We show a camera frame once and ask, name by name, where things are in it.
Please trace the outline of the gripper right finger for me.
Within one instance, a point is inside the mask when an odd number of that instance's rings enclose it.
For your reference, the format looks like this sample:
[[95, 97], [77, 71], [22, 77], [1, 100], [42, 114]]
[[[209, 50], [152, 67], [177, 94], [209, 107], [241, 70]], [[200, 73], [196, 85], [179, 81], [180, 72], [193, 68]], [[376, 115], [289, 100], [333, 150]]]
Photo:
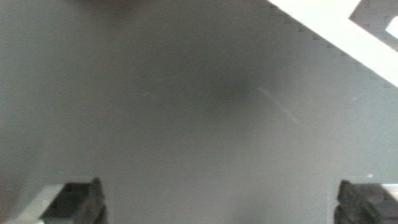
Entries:
[[398, 224], [398, 184], [340, 181], [333, 224]]

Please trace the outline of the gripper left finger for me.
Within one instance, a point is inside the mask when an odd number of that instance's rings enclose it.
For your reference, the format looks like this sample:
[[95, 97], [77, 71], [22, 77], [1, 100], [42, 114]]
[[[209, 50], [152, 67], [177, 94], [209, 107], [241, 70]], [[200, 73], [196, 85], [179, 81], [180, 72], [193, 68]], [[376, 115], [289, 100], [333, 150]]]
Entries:
[[38, 216], [44, 224], [108, 224], [101, 180], [67, 182]]

